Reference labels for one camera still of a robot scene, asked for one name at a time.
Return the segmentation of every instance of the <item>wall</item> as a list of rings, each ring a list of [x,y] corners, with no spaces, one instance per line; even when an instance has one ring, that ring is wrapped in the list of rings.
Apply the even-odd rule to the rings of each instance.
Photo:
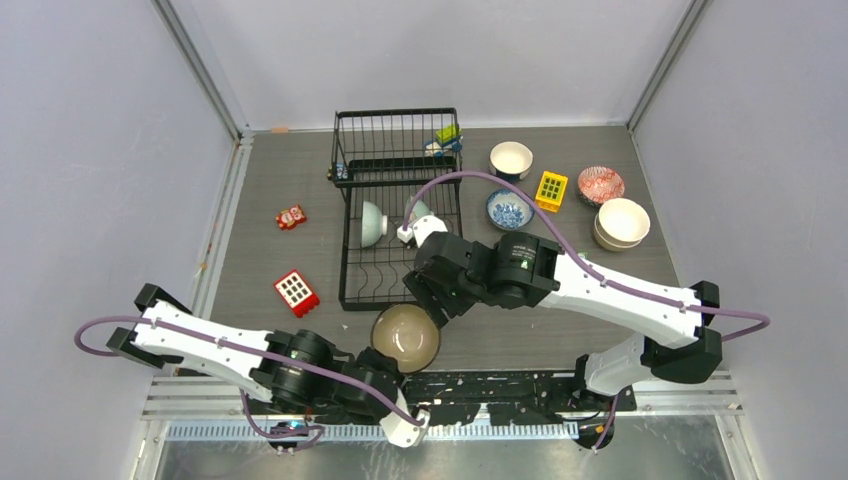
[[[150,2],[4,2],[0,65],[2,477],[126,478],[153,371],[72,336],[190,299],[232,144]]]
[[[774,321],[726,346],[768,478],[848,468],[845,18],[713,2],[636,135],[681,281]]]
[[[689,0],[175,3],[232,109],[268,129],[446,105],[464,125],[621,124]]]

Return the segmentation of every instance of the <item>red toy block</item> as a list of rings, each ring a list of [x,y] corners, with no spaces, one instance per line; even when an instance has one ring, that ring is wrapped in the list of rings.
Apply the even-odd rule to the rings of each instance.
[[[297,318],[303,318],[308,311],[321,303],[318,295],[297,270],[292,270],[277,280],[274,283],[274,289],[283,297],[283,301]]]
[[[291,230],[298,224],[305,221],[306,214],[303,213],[303,209],[300,208],[300,205],[295,205],[290,209],[283,210],[277,214],[277,225],[280,226],[280,230]]]

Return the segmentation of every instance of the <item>brown bowl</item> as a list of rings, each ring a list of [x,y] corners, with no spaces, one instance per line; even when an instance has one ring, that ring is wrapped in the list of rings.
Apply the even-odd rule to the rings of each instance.
[[[577,177],[577,192],[584,203],[600,208],[605,202],[624,195],[624,180],[609,167],[589,167]]]

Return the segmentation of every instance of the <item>wood grain surface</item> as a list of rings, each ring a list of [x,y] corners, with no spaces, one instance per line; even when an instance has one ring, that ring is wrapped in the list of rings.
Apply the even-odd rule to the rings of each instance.
[[[516,128],[465,131],[463,169],[486,171],[489,151],[507,140],[534,154],[528,177],[518,186],[531,197],[543,170],[569,178],[566,198],[554,222],[566,239],[600,265],[652,282],[677,285],[642,169],[623,127]],[[314,330],[342,350],[358,353],[370,342],[377,312],[345,312],[338,301],[344,201],[326,179],[332,134],[257,135],[241,192],[232,236],[215,297],[212,318],[240,328]],[[577,175],[606,165],[624,178],[624,196],[641,204],[651,231],[632,251],[602,250],[592,238],[596,210],[576,196]],[[478,179],[461,186],[464,237],[492,245],[503,232],[485,213],[497,187]],[[308,218],[281,231],[274,220],[282,209],[300,204]],[[525,231],[552,238],[539,219]],[[295,318],[273,283],[297,269],[321,297],[321,305]],[[628,330],[579,313],[543,308],[502,310],[476,306],[442,331],[442,346],[431,369],[573,368],[584,353],[605,350],[630,335]]]

